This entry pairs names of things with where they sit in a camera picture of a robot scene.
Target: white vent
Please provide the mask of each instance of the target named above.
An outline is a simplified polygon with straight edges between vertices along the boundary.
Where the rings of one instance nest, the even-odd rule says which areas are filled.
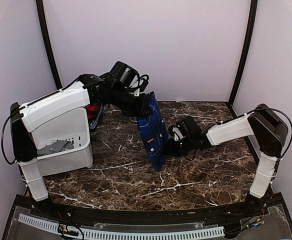
[[[58,234],[57,229],[59,224],[57,221],[39,219],[25,214],[20,214],[18,221],[49,233]],[[72,226],[69,226],[68,229],[78,232],[78,230]],[[112,232],[86,229],[84,227],[82,227],[81,230],[84,233],[85,240],[201,240],[223,237],[225,235],[223,226],[166,233]],[[77,239],[82,239],[81,234],[79,234]]]

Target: black pole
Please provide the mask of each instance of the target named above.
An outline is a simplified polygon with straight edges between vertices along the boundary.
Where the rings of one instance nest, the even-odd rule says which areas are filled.
[[[62,86],[62,82],[61,82],[60,76],[59,76],[58,71],[57,71],[57,66],[56,66],[56,62],[55,62],[55,58],[54,58],[54,54],[53,54],[50,36],[48,33],[43,0],[36,0],[36,5],[37,5],[37,12],[38,12],[38,18],[39,18],[42,39],[44,41],[44,45],[45,45],[46,54],[47,54],[50,70],[52,73],[52,77],[54,78],[56,88],[61,89],[63,86]]]
[[[248,17],[248,23],[247,23],[247,29],[246,29],[246,35],[244,40],[244,45],[242,47],[240,61],[235,77],[234,84],[232,86],[232,90],[230,93],[230,97],[228,100],[228,104],[232,107],[238,92],[238,88],[240,87],[248,52],[250,49],[250,44],[252,40],[253,35],[253,29],[254,29],[254,23],[255,23],[255,17],[256,17],[256,11],[257,11],[257,3],[258,0],[251,0],[250,2],[250,10],[249,10],[249,17]]]

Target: marble table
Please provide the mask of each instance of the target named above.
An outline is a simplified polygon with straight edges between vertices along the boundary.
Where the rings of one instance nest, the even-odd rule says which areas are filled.
[[[202,130],[231,119],[225,103],[160,102],[166,126],[184,116]],[[246,142],[236,139],[197,151],[195,159],[167,157],[155,171],[134,118],[110,107],[91,134],[92,168],[44,178],[56,203],[123,211],[170,211],[238,203],[253,182],[256,163]]]

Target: plaid shirt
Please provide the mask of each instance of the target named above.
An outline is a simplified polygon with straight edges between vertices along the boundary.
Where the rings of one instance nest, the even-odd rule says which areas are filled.
[[[155,94],[150,94],[149,106],[153,111],[152,115],[138,119],[137,125],[150,161],[155,170],[159,171],[165,163],[163,151],[169,136]]]

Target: laundry basket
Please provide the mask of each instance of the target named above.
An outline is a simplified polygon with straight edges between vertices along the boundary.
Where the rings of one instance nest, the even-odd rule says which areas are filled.
[[[55,141],[71,141],[74,149],[39,156],[38,166],[43,176],[64,173],[93,164],[90,130],[85,108],[77,108],[43,124],[32,133],[37,149]]]

